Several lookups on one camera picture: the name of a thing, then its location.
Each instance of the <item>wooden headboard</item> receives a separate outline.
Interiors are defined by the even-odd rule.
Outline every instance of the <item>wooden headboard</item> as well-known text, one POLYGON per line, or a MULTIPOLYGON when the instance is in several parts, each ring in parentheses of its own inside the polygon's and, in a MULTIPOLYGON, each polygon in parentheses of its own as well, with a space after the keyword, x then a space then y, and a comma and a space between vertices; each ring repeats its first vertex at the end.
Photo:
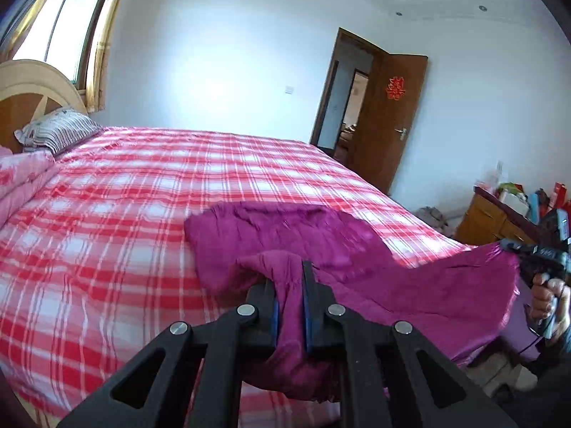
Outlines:
POLYGON ((0 146, 20 153, 14 131, 62 106, 87 114, 78 91, 56 68, 31 59, 0 64, 0 146))

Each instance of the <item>door handle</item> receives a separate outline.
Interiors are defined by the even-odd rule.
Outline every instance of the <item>door handle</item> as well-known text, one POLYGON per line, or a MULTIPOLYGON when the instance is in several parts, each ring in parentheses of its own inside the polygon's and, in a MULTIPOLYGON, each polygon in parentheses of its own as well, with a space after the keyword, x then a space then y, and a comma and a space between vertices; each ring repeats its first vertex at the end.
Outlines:
POLYGON ((400 141, 404 140, 404 137, 406 136, 406 133, 408 132, 408 130, 406 128, 403 128, 402 130, 399 129, 395 129, 395 132, 399 132, 400 133, 400 141))

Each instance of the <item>metal screw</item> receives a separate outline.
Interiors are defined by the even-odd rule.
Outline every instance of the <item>metal screw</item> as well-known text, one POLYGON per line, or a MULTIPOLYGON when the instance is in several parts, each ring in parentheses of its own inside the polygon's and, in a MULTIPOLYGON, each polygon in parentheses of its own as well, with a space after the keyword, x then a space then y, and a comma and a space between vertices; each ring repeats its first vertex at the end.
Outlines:
POLYGON ((188 331, 188 325, 184 322, 175 322, 169 330, 172 334, 185 334, 188 331))
POLYGON ((395 330, 400 334, 410 334, 412 333, 412 325, 405 321, 396 322, 395 330))
POLYGON ((327 308, 327 312, 332 316, 342 316, 345 313, 345 307, 341 304, 332 304, 327 308))
POLYGON ((238 306, 236 311, 239 316, 249 317, 256 311, 256 308, 251 304, 242 304, 241 306, 238 306))

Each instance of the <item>pillow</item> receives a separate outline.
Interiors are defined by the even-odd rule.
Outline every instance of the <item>pillow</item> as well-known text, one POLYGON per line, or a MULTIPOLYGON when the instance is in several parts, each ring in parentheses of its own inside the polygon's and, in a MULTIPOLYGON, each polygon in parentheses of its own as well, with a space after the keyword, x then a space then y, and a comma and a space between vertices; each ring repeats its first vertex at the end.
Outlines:
POLYGON ((99 133, 102 127, 71 107, 32 121, 14 136, 24 147, 48 147, 54 156, 99 133))

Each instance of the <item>wooden door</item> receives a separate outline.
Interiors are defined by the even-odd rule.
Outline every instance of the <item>wooden door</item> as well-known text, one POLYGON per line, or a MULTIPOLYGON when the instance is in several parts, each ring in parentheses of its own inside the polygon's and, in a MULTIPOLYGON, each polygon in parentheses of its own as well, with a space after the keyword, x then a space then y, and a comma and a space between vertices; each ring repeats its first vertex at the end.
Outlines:
POLYGON ((373 60, 347 167, 384 193, 403 155, 427 65, 428 58, 418 55, 384 55, 373 60))

